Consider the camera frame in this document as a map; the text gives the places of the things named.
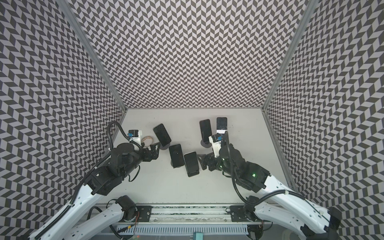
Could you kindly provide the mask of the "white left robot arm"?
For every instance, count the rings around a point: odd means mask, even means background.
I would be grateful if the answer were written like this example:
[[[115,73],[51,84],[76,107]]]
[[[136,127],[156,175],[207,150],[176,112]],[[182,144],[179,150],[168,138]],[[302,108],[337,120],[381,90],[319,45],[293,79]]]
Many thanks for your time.
[[[127,142],[114,147],[111,128],[115,125]],[[80,181],[70,200],[41,228],[30,235],[22,236],[25,240],[62,240],[75,223],[98,201],[107,196],[141,162],[151,162],[159,157],[160,143],[145,148],[131,139],[117,121],[107,126],[109,152]]]

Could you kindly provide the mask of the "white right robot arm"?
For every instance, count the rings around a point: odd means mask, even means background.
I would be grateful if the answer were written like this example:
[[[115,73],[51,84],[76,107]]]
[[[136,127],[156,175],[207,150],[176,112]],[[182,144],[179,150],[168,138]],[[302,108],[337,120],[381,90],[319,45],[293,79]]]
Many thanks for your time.
[[[243,206],[230,213],[249,222],[267,221],[291,230],[304,240],[337,240],[342,213],[309,201],[262,166],[247,162],[224,131],[208,137],[213,151],[199,155],[204,169],[229,178]]]

